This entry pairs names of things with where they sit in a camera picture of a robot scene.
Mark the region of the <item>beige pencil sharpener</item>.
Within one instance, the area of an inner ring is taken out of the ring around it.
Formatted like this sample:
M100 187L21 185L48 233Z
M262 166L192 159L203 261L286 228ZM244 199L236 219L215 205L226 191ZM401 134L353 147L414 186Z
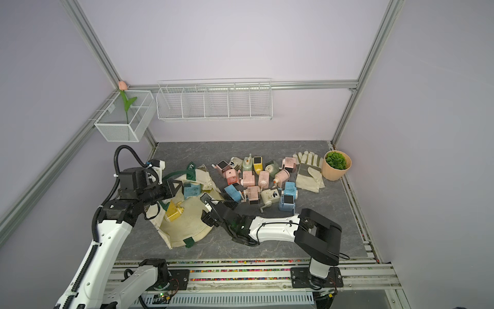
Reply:
M243 159L238 158L238 157L232 157L230 159L229 165L232 169L239 171L243 166Z
M278 189L266 189L261 192L262 206L260 207L261 214L264 209L272 205L277 205L280 201L280 191Z

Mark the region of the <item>cream tote bag green handles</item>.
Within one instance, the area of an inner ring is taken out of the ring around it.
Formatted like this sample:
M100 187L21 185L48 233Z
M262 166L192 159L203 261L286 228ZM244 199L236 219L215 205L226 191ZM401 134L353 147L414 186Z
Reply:
M163 181L166 180L179 180L183 185L185 183L201 184L202 194L207 193L214 200L223 199L219 188L204 165L196 167L193 162L190 162L185 171L165 175ZM159 201L146 210L146 218L152 223L169 249L189 248L212 230L210 226L201 221L202 211L206 210L206 207L199 198L200 196L195 196L185 200L182 187L174 198ZM166 205L170 201L184 208L183 214L172 222L164 218Z

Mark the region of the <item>round pink pencil sharpener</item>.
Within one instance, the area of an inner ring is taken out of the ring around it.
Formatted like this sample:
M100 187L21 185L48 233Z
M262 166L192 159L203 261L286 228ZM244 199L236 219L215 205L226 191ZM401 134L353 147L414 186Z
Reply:
M288 181L289 178L290 178L290 173L287 170L285 170L285 169L280 170L274 176L274 180L273 180L274 187L282 188L283 187L283 184L286 181Z

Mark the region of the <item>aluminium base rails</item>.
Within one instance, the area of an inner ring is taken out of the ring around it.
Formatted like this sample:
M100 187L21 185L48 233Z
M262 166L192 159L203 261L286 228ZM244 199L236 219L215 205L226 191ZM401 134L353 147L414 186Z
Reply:
M146 306L291 305L311 303L319 308L331 305L337 293L352 290L381 290L391 308L408 308L409 302L394 267L370 258L344 261L338 267L342 288L293 288L292 267L310 266L310 259L264 260L171 260L169 287L147 289L140 297ZM129 278L141 262L114 263L105 295ZM138 299L130 306L136 305Z

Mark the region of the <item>pink artificial tulip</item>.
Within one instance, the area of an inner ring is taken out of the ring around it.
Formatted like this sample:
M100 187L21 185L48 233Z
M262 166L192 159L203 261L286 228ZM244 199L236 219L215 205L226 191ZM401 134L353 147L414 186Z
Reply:
M127 124L129 124L129 115L128 115L128 112L129 112L130 107L137 100L137 97L131 97L131 98L129 98L127 96L126 91L128 90L128 85L124 81L119 81L118 82L118 90L119 90L120 96L121 96L122 101L123 101L123 104L124 104L123 106L124 106L124 111L126 113L126 122L127 122Z

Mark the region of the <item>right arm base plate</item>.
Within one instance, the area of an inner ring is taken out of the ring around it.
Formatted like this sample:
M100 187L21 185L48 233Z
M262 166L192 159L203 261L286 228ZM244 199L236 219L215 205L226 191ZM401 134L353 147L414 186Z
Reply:
M320 278L310 273L310 268L292 267L290 269L289 279L293 288L342 288L343 277L338 267L330 267L325 278Z

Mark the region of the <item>potted green plant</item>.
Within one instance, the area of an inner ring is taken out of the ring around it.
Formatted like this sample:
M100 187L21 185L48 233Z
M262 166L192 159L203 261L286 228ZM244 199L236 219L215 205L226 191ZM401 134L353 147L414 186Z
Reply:
M352 160L341 151L328 151L323 159L322 176L329 181L341 179L351 168Z

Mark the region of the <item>olive green pencil sharpener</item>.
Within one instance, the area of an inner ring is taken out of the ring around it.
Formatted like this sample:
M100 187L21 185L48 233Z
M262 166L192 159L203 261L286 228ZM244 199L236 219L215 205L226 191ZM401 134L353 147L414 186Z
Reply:
M280 171L280 166L276 161L272 160L267 163L265 171L270 174L271 178L275 178L275 175Z

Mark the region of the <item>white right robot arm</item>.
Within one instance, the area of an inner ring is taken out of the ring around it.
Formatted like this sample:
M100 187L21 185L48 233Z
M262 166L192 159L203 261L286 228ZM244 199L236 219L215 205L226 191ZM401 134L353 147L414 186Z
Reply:
M206 200L201 221L221 227L233 242L256 247L263 242L296 244L310 258L309 278L325 281L331 267L340 262L342 227L312 209L285 218L247 216L222 201Z

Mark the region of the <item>cream work gloves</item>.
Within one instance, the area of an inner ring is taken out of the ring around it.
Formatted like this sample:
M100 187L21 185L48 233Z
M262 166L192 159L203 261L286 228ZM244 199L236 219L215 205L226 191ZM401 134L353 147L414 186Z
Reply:
M322 161L314 152L305 151L293 154L297 163L297 177L295 184L299 189L319 193L324 188L322 176Z

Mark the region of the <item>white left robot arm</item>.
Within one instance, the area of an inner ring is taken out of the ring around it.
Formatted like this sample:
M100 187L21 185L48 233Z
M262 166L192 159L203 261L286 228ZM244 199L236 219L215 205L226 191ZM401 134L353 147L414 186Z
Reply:
M129 308L147 289L163 290L171 275L165 259L141 262L134 273L106 296L109 275L124 241L145 208L176 196L176 181L165 181L132 200L110 200L100 206L91 224L93 240L56 308Z

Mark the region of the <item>yellow pencil sharpener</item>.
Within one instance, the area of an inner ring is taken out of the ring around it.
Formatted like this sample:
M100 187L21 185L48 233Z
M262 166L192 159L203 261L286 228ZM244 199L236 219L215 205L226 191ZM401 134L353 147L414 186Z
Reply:
M184 212L184 208L181 207L180 205L175 204L173 201L170 201L166 205L166 210L165 210L165 220L168 222L172 222L177 220Z
M261 156L253 157L253 170L257 175L259 175L260 172L264 170L263 159Z

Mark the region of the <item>pale blue pencil sharpener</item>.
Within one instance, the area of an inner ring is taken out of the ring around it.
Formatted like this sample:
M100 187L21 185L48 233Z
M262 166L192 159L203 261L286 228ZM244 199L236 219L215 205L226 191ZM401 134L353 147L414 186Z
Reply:
M283 194L279 200L279 210L295 214L295 197L289 194Z

